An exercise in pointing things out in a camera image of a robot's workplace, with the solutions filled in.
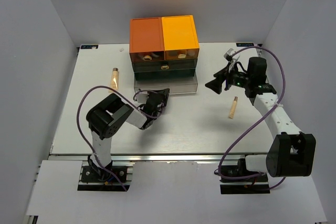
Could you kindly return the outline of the clear bottom cabinet drawer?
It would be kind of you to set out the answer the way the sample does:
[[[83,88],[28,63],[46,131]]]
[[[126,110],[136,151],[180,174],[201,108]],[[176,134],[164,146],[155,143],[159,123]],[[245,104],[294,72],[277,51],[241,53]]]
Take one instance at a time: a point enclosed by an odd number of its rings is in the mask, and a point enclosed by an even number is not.
[[[163,78],[150,80],[134,79],[134,91],[140,90],[163,90],[169,89],[170,94],[191,94],[196,93],[198,89],[197,75],[181,78]]]

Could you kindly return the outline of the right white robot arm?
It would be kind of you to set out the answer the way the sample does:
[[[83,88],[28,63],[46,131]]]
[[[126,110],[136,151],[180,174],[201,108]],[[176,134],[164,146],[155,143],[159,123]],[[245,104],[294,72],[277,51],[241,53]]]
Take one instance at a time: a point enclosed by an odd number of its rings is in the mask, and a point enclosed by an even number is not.
[[[316,139],[305,134],[289,118],[279,104],[274,87],[266,82],[267,61],[251,57],[247,69],[227,55],[227,66],[214,74],[214,80],[205,86],[217,94],[231,86],[244,88],[246,97],[262,115],[269,128],[273,143],[267,154],[247,155],[240,159],[236,175],[250,181],[256,174],[268,173],[271,177],[306,177],[313,167]]]

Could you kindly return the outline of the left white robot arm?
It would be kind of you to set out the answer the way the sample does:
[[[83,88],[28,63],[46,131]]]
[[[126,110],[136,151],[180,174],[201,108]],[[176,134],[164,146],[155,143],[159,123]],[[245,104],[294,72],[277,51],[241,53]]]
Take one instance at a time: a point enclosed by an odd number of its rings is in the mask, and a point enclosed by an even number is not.
[[[140,90],[135,95],[139,107],[122,101],[116,93],[108,95],[86,115],[92,135],[92,152],[89,161],[93,176],[101,182],[111,175],[111,141],[124,123],[140,130],[150,127],[167,106],[170,89]]]

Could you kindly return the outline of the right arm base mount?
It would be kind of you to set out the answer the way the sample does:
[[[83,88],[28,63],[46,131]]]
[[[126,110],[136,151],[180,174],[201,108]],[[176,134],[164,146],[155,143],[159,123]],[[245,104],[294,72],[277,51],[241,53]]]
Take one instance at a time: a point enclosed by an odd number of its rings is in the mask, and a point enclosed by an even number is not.
[[[221,195],[252,195],[252,194],[269,194],[270,187],[267,175],[258,177],[240,178],[251,175],[257,175],[257,172],[248,171],[246,168],[245,157],[241,156],[237,160],[224,161],[220,167],[220,176],[218,169],[214,174],[220,177],[220,194]]]

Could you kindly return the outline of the clear yellow box drawer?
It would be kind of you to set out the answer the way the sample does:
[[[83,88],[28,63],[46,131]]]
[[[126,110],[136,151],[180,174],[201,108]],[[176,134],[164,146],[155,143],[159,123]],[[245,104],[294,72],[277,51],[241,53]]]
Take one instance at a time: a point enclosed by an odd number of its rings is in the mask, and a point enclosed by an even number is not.
[[[196,59],[198,54],[199,48],[168,50],[165,52],[165,60]]]

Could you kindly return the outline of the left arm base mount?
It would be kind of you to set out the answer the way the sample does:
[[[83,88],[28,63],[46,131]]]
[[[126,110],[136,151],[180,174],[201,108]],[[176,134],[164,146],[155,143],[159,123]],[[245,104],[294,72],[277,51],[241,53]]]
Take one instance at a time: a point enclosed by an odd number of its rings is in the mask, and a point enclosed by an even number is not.
[[[88,157],[82,163],[77,191],[128,191],[131,185],[131,167],[114,165],[111,162],[106,169],[97,166]]]

